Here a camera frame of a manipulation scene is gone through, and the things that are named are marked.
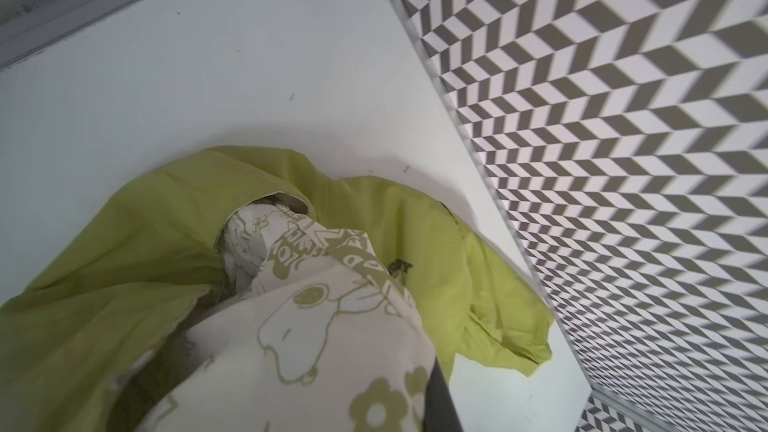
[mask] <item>printed fabric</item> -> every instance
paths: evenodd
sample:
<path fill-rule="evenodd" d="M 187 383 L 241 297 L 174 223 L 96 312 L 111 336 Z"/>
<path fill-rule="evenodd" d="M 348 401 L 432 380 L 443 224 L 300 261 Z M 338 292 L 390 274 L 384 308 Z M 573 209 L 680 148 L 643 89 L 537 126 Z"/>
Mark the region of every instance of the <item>printed fabric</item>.
<path fill-rule="evenodd" d="M 138 430 L 422 430 L 435 348 L 367 234 L 263 199 L 219 249 L 236 296 L 164 348 L 188 377 Z"/>

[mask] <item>white floor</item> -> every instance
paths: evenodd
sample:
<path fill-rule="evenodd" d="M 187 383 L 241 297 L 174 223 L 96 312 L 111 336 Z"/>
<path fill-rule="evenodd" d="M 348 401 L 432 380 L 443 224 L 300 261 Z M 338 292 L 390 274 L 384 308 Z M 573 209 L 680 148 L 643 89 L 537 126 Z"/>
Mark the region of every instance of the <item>white floor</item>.
<path fill-rule="evenodd" d="M 0 73 L 0 301 L 122 184 L 223 143 L 419 188 L 524 268 L 387 0 L 143 0 Z M 589 386 L 550 341 L 530 379 L 459 358 L 467 431 L 574 430 Z"/>

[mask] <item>chevron pattern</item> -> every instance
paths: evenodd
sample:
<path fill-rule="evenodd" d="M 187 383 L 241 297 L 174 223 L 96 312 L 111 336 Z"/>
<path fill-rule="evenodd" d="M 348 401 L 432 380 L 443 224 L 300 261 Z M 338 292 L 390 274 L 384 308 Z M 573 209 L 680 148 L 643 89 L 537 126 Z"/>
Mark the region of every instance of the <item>chevron pattern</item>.
<path fill-rule="evenodd" d="M 643 427 L 605 402 L 590 397 L 575 432 L 643 432 Z"/>
<path fill-rule="evenodd" d="M 768 430 L 768 0 L 400 1 L 590 378 Z"/>

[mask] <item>green flower motif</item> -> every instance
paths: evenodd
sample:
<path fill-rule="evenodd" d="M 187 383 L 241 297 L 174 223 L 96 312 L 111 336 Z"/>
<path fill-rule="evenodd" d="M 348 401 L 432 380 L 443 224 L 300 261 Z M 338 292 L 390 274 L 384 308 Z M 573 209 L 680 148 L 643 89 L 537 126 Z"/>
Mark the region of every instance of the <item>green flower motif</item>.
<path fill-rule="evenodd" d="M 419 394 L 422 395 L 420 399 L 424 400 L 427 393 L 428 382 L 429 373 L 424 367 L 418 366 L 417 368 L 413 369 L 413 372 L 406 372 L 406 390 L 408 391 L 408 396 L 413 402 L 417 401 L 416 396 Z M 416 428 L 421 429 L 424 423 L 424 418 L 418 415 L 415 405 L 412 407 L 411 412 L 413 415 L 413 421 L 416 424 Z"/>
<path fill-rule="evenodd" d="M 427 382 L 429 382 L 429 376 L 424 367 L 417 367 L 413 372 L 406 372 L 406 390 L 408 390 L 408 395 L 411 398 L 417 394 L 426 394 Z"/>
<path fill-rule="evenodd" d="M 368 390 L 352 399 L 350 404 L 354 432 L 400 431 L 400 420 L 407 412 L 406 399 L 398 390 L 390 390 L 389 382 L 384 378 L 371 382 Z"/>

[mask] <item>green fabric bag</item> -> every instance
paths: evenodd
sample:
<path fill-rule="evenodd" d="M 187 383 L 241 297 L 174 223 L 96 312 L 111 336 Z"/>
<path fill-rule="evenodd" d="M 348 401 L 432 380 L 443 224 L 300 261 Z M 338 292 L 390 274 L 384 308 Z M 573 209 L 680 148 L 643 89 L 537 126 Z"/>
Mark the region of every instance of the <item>green fabric bag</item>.
<path fill-rule="evenodd" d="M 121 188 L 0 308 L 0 428 L 104 430 L 128 379 L 220 296 L 230 214 L 278 193 L 328 228 L 368 232 L 383 263 L 412 265 L 405 284 L 446 376 L 456 353 L 526 375 L 551 357 L 552 312 L 440 202 L 383 178 L 331 180 L 291 150 L 217 147 Z"/>

